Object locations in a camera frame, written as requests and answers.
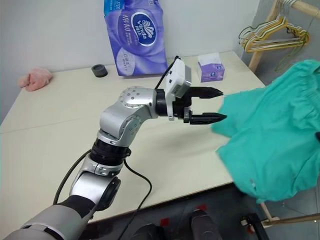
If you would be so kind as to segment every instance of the black cylinder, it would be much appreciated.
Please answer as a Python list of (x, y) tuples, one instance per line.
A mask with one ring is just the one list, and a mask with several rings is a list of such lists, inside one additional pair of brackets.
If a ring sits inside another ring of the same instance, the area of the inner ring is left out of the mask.
[(161, 117), (168, 116), (166, 93), (163, 89), (156, 89), (155, 112)]
[(106, 67), (102, 64), (94, 65), (91, 70), (97, 78), (102, 78), (108, 75)]
[(131, 150), (128, 147), (114, 146), (96, 139), (90, 153), (90, 158), (102, 165), (118, 166), (130, 156)]

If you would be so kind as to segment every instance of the red marking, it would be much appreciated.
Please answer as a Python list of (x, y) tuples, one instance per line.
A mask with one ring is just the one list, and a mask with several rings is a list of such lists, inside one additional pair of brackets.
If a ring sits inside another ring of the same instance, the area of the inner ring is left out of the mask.
[(197, 206), (196, 209), (199, 209), (199, 210), (202, 210), (202, 211), (206, 211), (207, 210), (207, 205), (201, 204), (201, 205)]
[(162, 218), (162, 219), (160, 220), (160, 226), (161, 226), (161, 227), (168, 226), (168, 225), (169, 225), (169, 218), (168, 218), (168, 217)]
[(254, 232), (251, 230), (251, 227), (250, 227), (250, 226), (248, 226), (248, 227), (246, 228), (246, 231), (247, 231), (247, 233), (249, 233), (249, 234), (254, 234)]

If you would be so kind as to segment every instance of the white wall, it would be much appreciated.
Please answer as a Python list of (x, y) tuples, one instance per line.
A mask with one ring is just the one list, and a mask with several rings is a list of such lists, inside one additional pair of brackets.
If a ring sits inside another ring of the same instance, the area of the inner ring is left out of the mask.
[[(168, 57), (234, 50), (258, 0), (160, 0)], [(1, 122), (31, 68), (113, 64), (103, 0), (0, 0)]]

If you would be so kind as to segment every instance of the white table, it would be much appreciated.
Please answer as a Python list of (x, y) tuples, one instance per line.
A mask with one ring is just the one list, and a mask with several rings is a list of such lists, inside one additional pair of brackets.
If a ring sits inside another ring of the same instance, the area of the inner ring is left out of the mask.
[[(220, 54), (223, 81), (200, 83), (197, 58), (184, 57), (192, 68), (192, 85), (215, 87), (225, 94), (263, 87), (263, 83), (234, 52)], [(1, 194), (0, 239), (52, 204), (55, 192), (73, 162), (90, 149), (102, 111), (130, 86), (154, 88), (159, 76), (120, 77), (114, 65), (96, 78), (90, 68), (57, 72), (49, 85), (35, 92), (24, 89), (0, 127)], [(195, 113), (216, 112), (223, 97), (192, 101)], [(153, 190), (144, 207), (232, 182), (215, 153), (228, 139), (209, 125), (183, 124), (166, 117), (143, 124), (127, 158), (130, 166), (147, 176)], [(77, 170), (63, 189), (68, 192)], [(118, 175), (120, 189), (110, 208), (97, 212), (94, 221), (133, 211), (148, 191), (148, 184), (125, 167)]]

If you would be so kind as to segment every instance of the robotic arm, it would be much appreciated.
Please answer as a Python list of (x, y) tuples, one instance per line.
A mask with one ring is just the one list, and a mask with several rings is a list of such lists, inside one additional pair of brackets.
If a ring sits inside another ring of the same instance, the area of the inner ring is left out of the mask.
[(77, 240), (96, 211), (107, 209), (120, 187), (117, 175), (142, 124), (159, 116), (193, 125), (225, 119), (219, 113), (194, 115), (192, 97), (223, 95), (213, 87), (190, 87), (191, 69), (177, 58), (166, 77), (166, 91), (133, 86), (101, 115), (100, 130), (84, 158), (68, 199), (52, 205), (12, 232), (5, 240)]

